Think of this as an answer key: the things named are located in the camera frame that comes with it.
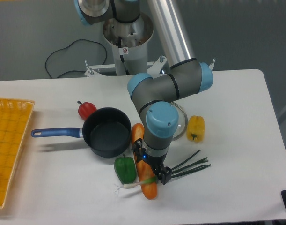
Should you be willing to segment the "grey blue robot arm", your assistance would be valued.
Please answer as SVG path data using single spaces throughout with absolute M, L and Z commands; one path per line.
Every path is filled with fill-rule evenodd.
M 141 12 L 138 0 L 77 0 L 74 5 L 83 23 L 103 23 L 117 75 L 132 76 L 127 89 L 145 128 L 143 140 L 135 143 L 133 151 L 162 184 L 167 183 L 172 170 L 163 162 L 178 123 L 171 103 L 213 84 L 209 66 L 196 59 L 176 2 L 148 1 L 151 16 Z M 147 44 L 154 31 L 170 67 L 170 73 L 157 78 L 147 72 Z

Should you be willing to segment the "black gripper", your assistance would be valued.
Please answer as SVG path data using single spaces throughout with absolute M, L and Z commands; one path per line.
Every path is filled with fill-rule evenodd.
M 158 181 L 163 185 L 171 180 L 172 169 L 164 166 L 164 160 L 168 148 L 157 150 L 149 147 L 144 140 L 139 138 L 132 145 L 132 152 L 135 155 L 135 161 L 138 163 L 143 160 L 149 164 L 156 175 Z

